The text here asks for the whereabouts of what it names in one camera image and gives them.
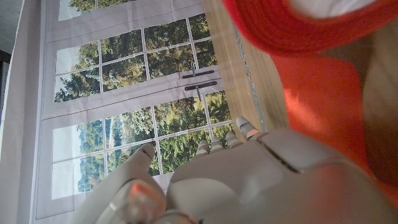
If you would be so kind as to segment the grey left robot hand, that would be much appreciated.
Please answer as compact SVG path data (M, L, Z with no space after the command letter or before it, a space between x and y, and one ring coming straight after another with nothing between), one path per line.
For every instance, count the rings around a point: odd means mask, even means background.
M397 209L353 161L289 128L257 130L239 117L201 141L166 189L142 145L87 196L72 223L396 223Z

